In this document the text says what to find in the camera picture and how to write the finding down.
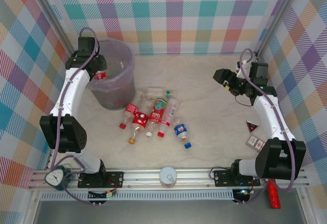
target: black mounting plate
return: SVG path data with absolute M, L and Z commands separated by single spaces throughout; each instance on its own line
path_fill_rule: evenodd
M 124 172 L 122 171 L 106 171 L 105 179 L 113 179 L 117 188 L 123 187 L 124 181 Z M 105 181 L 103 184 L 99 184 L 99 182 L 92 181 L 92 177 L 94 174 L 86 174 L 81 173 L 79 175 L 79 180 L 77 187 L 78 188 L 114 188 L 115 184 L 111 181 Z
M 252 177 L 243 176 L 243 184 L 237 185 L 234 183 L 231 177 L 230 170 L 215 170 L 214 171 L 214 178 L 218 177 L 218 180 L 215 180 L 216 187 L 251 187 L 252 186 Z M 260 179 L 253 180 L 253 186 L 258 187 L 260 186 Z

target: gray plastic bin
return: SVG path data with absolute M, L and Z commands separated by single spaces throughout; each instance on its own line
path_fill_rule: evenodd
M 122 109 L 135 96 L 133 51 L 127 44 L 116 39 L 108 39 L 99 43 L 100 54 L 107 62 L 107 79 L 92 79 L 87 84 L 87 88 L 92 91 L 104 108 Z

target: plastic bottle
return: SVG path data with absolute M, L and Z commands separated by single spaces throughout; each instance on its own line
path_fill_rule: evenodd
M 128 140 L 130 144 L 135 143 L 137 136 L 142 133 L 145 126 L 147 125 L 152 107 L 153 102 L 151 100 L 143 99 L 143 102 L 138 112 L 136 113 L 131 125 L 131 137 Z
M 155 100 L 146 132 L 148 137 L 152 137 L 153 132 L 157 129 L 165 112 L 166 106 L 167 102 L 164 99 L 157 98 L 157 100 Z
M 157 98 L 175 98 L 175 90 L 167 90 L 163 87 L 146 87 L 145 88 L 146 97 L 148 99 L 157 99 Z
M 144 95 L 145 95 L 144 90 L 138 89 L 136 91 L 136 95 L 135 95 L 135 98 L 133 99 L 133 101 L 131 103 L 127 104 L 127 106 L 123 112 L 122 122 L 119 125 L 119 127 L 121 129 L 124 130 L 126 128 L 126 124 L 133 121 L 135 114 L 137 113 L 137 110 L 142 103 Z
M 185 124 L 182 123 L 180 118 L 175 119 L 173 122 L 174 131 L 176 136 L 184 143 L 184 147 L 189 149 L 192 145 L 190 143 L 190 139 L 188 138 L 188 130 Z
M 166 110 L 162 116 L 158 136 L 164 137 L 170 123 L 173 121 L 176 110 L 179 107 L 179 101 L 171 98 L 167 104 Z

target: small card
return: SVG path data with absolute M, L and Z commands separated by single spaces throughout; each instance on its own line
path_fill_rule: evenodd
M 248 145 L 250 148 L 256 150 L 257 152 L 260 152 L 261 148 L 264 146 L 265 143 L 266 142 L 264 142 L 263 140 L 250 134 L 245 144 Z

